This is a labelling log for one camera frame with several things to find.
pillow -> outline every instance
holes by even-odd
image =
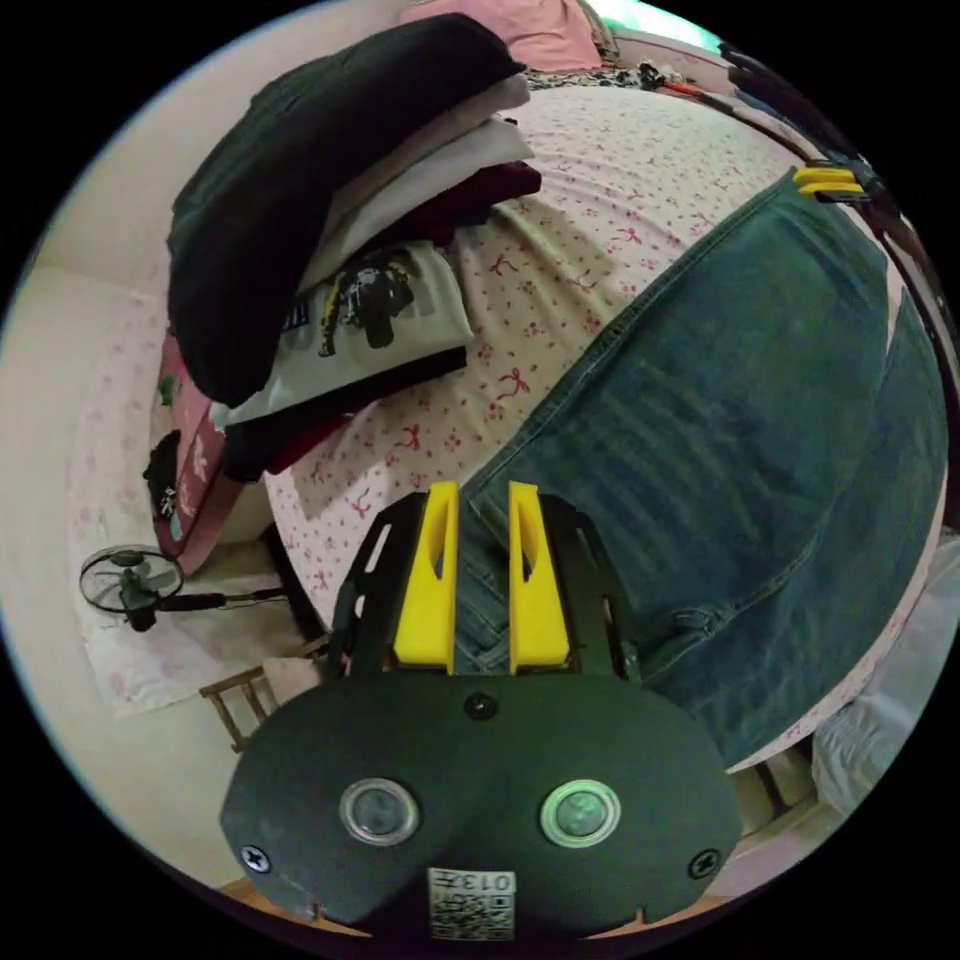
[[[400,13],[411,23],[463,13],[495,33],[531,70],[599,70],[600,54],[578,0],[423,0]]]

bed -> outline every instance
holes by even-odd
[[[543,189],[461,230],[449,251],[476,334],[467,369],[368,408],[267,480],[293,566],[327,623],[380,509],[435,481],[469,480],[624,307],[797,162],[734,119],[636,89],[544,89],[512,116]],[[892,266],[888,288],[892,323],[903,289]],[[942,507],[910,588],[857,667],[733,769],[807,736],[863,686],[919,593]]]

black folded clothing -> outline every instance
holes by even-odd
[[[266,384],[331,197],[430,121],[522,70],[462,14],[404,24],[268,84],[173,205],[170,321],[236,407]]]

white cloth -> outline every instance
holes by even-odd
[[[460,285],[433,244],[410,243],[385,260],[374,254],[351,261],[308,294],[280,337],[267,385],[232,410],[214,404],[214,422],[265,417],[473,340]],[[394,313],[396,301],[385,298],[383,285],[410,302]],[[324,350],[328,326],[332,349]]]
[[[896,759],[933,693],[960,624],[960,536],[946,535],[903,631],[863,692],[813,738],[820,799],[843,816]]]
[[[529,160],[533,155],[516,125],[499,117],[435,150],[343,218],[317,248],[300,281],[300,290],[322,283],[368,240],[478,170]]]

electric fan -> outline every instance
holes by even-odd
[[[157,613],[216,610],[231,604],[286,599],[283,587],[228,596],[223,593],[180,594],[180,565],[159,550],[144,546],[109,547],[90,557],[80,570],[84,600],[103,613],[123,616],[137,633],[157,622]]]

